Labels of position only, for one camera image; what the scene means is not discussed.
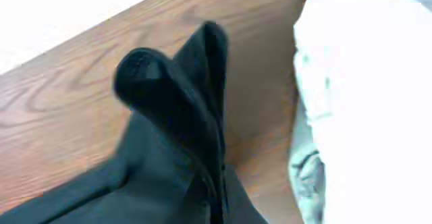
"clothing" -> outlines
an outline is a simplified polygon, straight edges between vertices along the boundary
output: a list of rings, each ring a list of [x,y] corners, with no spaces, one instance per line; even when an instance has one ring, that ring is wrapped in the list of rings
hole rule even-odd
[[[308,151],[322,162],[296,169],[313,181],[290,174],[305,223],[427,222],[432,13],[415,0],[307,0],[294,34],[310,130],[294,131],[290,170]]]
[[[227,39],[211,22],[173,60],[131,51],[114,80],[132,108],[117,152],[0,223],[265,223],[224,163],[226,58]]]

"black fabric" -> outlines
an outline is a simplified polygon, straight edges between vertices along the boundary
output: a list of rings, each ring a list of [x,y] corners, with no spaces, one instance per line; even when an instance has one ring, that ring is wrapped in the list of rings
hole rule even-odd
[[[132,109],[117,152],[0,223],[265,223],[225,169],[226,61],[227,40],[214,23],[172,60],[131,51],[114,81]]]

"wood grain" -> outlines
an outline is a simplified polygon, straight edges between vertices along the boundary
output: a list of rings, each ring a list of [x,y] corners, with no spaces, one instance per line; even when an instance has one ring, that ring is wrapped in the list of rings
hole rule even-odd
[[[304,0],[145,0],[0,77],[0,213],[100,163],[130,112],[112,75],[135,47],[173,55],[205,20],[231,42],[227,160],[270,223],[301,223],[286,173],[292,25]]]

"white cloth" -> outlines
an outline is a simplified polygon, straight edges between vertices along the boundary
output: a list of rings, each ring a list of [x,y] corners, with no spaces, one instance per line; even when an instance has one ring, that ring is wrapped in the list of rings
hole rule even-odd
[[[414,0],[307,0],[294,34],[325,223],[431,222],[431,12]]]

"white wall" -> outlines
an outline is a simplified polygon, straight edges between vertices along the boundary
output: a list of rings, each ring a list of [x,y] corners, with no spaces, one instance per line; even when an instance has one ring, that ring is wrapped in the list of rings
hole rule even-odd
[[[0,0],[0,74],[142,0]]]

